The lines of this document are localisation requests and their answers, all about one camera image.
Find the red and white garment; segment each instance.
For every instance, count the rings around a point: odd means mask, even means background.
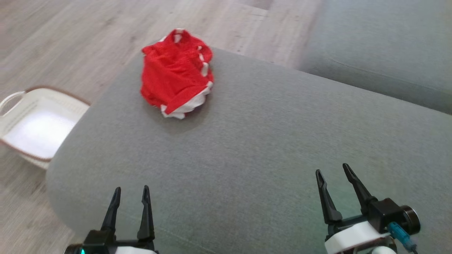
[[[142,51],[141,94],[165,117],[183,119],[205,102],[213,85],[213,55],[203,41],[178,28]]]

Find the gray fabric surface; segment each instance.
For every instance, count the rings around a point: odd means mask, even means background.
[[[301,70],[452,114],[452,0],[326,0]]]
[[[344,217],[359,213],[347,162],[378,198],[416,209],[419,253],[452,237],[452,116],[296,70],[214,50],[205,105],[167,119],[140,96],[141,56],[76,125],[47,172],[57,215],[100,227],[122,187],[119,238],[139,228],[151,189],[162,254],[323,254],[315,170]]]

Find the basket handle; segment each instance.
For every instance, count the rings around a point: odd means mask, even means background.
[[[6,105],[9,101],[11,101],[12,99],[14,99],[14,98],[16,98],[16,97],[19,97],[19,96],[20,96],[20,97],[23,97],[24,94],[26,94],[25,91],[20,91],[20,92],[13,93],[13,94],[9,95],[9,96],[6,97],[4,100],[2,100],[2,102],[0,102],[0,114],[1,114],[1,112],[3,111],[3,108],[5,107],[5,105]],[[6,115],[7,113],[9,113],[11,110],[14,109],[14,107],[15,107],[17,104],[19,104],[19,102],[17,102],[17,103],[16,103],[13,107],[11,107],[7,112],[5,112],[4,114],[1,114],[0,116],[4,116],[4,115]]]

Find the robotic claw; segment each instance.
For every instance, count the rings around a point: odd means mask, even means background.
[[[419,233],[420,222],[409,206],[398,206],[390,198],[378,200],[370,195],[348,164],[343,164],[348,181],[353,185],[361,205],[361,215],[342,219],[326,189],[325,179],[315,172],[319,187],[323,218],[328,225],[325,248],[328,254],[396,254],[395,239],[409,253],[418,254],[410,235]],[[82,244],[69,245],[64,254],[158,254],[154,248],[149,187],[143,189],[143,213],[137,240],[116,240],[116,213],[121,188],[116,188],[100,230],[91,230]]]

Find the blue connector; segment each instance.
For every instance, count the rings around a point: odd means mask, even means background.
[[[416,247],[417,245],[413,243],[410,239],[410,235],[403,230],[403,228],[397,224],[396,222],[391,222],[388,224],[388,232],[391,236],[397,240],[399,240],[403,247],[408,251],[408,253],[417,254]]]

